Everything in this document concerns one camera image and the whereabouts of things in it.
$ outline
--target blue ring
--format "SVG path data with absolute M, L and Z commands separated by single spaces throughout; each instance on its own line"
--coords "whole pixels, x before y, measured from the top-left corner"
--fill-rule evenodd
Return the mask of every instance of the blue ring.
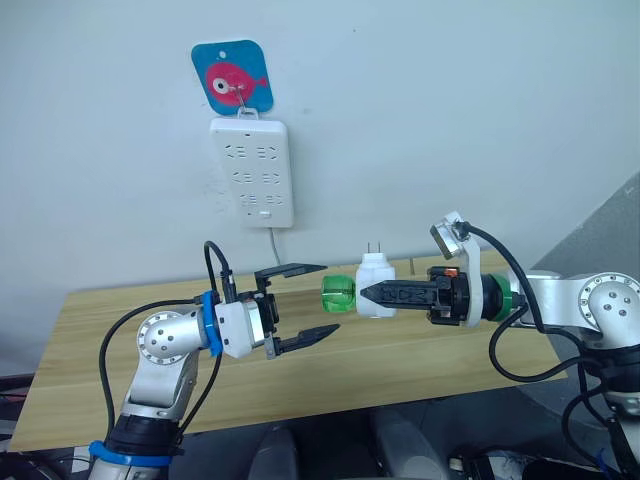
M 94 441 L 89 445 L 89 453 L 108 463 L 128 465 L 131 467 L 168 467 L 171 457 L 126 455 L 108 450 L 102 442 Z
M 202 294 L 202 313 L 204 316 L 204 331 L 209 339 L 209 351 L 212 357 L 222 353 L 222 340 L 216 327 L 216 312 L 213 309 L 213 290 Z

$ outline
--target white power strip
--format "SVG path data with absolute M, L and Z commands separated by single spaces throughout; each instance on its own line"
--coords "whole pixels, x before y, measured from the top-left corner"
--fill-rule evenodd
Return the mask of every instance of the white power strip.
M 242 223 L 293 225 L 287 127 L 277 120 L 214 118 L 211 137 Z

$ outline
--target pink fish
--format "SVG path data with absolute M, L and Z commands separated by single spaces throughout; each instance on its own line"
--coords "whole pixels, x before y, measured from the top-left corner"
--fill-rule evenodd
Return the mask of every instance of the pink fish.
M 238 95 L 246 103 L 256 85 L 267 86 L 267 79 L 262 77 L 256 81 L 240 67 L 227 62 L 215 63 L 209 67 L 206 75 L 207 89 L 224 105 L 239 107 L 241 105 Z

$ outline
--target white wall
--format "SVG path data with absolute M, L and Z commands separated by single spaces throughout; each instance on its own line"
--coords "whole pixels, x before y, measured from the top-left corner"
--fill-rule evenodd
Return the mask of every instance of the white wall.
M 639 166 L 637 10 L 3 1 L 0 375 L 36 368 L 69 291 L 201 277 L 209 238 L 236 271 L 273 264 L 237 225 L 193 45 L 265 52 L 298 192 L 285 261 L 435 253 L 428 225 L 459 209 L 531 265 Z

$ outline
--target green ring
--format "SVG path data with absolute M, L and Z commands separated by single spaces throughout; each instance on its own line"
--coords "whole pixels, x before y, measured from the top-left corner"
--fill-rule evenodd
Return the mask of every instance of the green ring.
M 509 280 L 501 275 L 496 275 L 495 273 L 491 273 L 490 275 L 498 283 L 500 291 L 502 292 L 502 308 L 497 315 L 490 320 L 492 322 L 501 322 L 507 318 L 509 313 L 511 313 L 511 307 L 513 306 L 513 293 L 511 292 Z

